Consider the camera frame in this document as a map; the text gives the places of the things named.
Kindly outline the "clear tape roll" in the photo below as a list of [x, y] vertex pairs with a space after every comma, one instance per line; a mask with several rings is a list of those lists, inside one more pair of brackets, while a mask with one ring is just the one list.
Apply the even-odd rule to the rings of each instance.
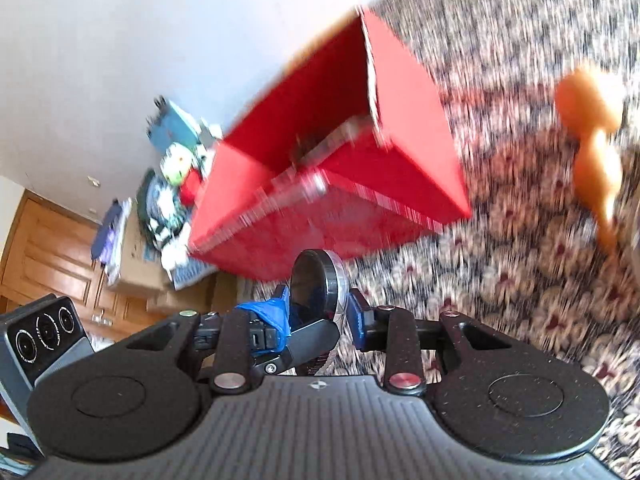
[[323, 314], [333, 321], [344, 310], [349, 292], [349, 281], [343, 260], [330, 250], [322, 250], [324, 271]]

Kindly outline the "black magnifier lens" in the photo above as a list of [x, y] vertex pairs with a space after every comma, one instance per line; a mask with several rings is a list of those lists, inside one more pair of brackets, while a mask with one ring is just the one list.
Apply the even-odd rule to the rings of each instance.
[[323, 249], [307, 249], [296, 258], [288, 281], [291, 336], [278, 353], [254, 357], [256, 376], [277, 375], [294, 370], [298, 376], [312, 376], [326, 364], [340, 330], [323, 314]]

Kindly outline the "wooden door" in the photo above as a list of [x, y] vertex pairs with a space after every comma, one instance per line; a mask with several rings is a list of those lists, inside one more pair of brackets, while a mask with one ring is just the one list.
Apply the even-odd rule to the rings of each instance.
[[112, 292], [90, 247], [98, 225], [33, 192], [18, 204], [1, 260], [1, 310], [43, 296], [73, 300], [88, 332], [114, 341], [158, 321], [143, 299]]

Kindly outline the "blue floral towel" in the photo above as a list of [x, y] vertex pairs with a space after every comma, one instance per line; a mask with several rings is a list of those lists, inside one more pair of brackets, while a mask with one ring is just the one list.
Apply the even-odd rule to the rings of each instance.
[[208, 278], [209, 275], [217, 271], [218, 268], [213, 264], [189, 257], [186, 259], [186, 264], [176, 266], [174, 270], [170, 271], [169, 275], [174, 289], [181, 290], [198, 284], [200, 281], [203, 281], [204, 278]]

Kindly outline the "brown cardboard boxes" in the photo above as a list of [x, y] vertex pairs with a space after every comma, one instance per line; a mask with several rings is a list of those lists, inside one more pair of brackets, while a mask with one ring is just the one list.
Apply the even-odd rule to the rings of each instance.
[[146, 310], [169, 314], [181, 310], [224, 313], [236, 305], [238, 279], [226, 272], [205, 272], [193, 285], [176, 289], [160, 264], [160, 256], [140, 232], [139, 222], [125, 222], [116, 269], [108, 274], [107, 287], [113, 292], [141, 298]]

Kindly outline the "red cardboard box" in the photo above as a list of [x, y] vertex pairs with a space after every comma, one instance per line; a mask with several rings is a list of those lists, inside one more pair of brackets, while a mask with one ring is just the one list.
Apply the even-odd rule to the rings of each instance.
[[436, 84], [360, 9], [218, 144], [189, 250], [221, 270], [274, 281], [306, 249], [361, 257], [471, 214]]

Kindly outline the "green frog plush toy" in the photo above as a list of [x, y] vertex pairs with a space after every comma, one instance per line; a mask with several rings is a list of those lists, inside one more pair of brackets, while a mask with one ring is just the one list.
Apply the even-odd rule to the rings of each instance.
[[192, 169], [200, 168], [200, 161], [186, 146], [171, 143], [160, 160], [160, 172], [172, 186], [180, 186]]

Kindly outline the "blue paper bag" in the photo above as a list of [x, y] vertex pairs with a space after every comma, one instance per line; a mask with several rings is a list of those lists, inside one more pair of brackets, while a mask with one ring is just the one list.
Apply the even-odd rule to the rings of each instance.
[[158, 96], [154, 99], [156, 114], [148, 118], [146, 135], [160, 154], [164, 154], [172, 144], [179, 144], [195, 152], [202, 143], [201, 134], [208, 129], [176, 103]]

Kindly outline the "patterned black white cloth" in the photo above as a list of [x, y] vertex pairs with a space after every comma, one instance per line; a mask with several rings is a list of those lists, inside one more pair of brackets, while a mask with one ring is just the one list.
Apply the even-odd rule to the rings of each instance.
[[[597, 458], [637, 478], [639, 289], [629, 234], [639, 193], [639, 0], [376, 0], [372, 8], [442, 90], [472, 216], [347, 263], [352, 284], [374, 304], [419, 318], [458, 310], [579, 366], [611, 402]], [[584, 63], [624, 85], [612, 139], [624, 170], [612, 256], [574, 196], [577, 144], [553, 105], [556, 82]]]

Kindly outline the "orange gourd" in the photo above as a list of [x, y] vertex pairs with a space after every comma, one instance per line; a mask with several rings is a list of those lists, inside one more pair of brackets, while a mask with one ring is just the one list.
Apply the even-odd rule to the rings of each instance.
[[573, 162], [574, 194], [590, 211], [597, 242], [616, 252], [614, 206], [623, 182], [620, 154], [610, 143], [623, 122], [625, 89], [620, 78], [584, 64], [555, 87], [554, 102], [562, 125], [578, 141]]

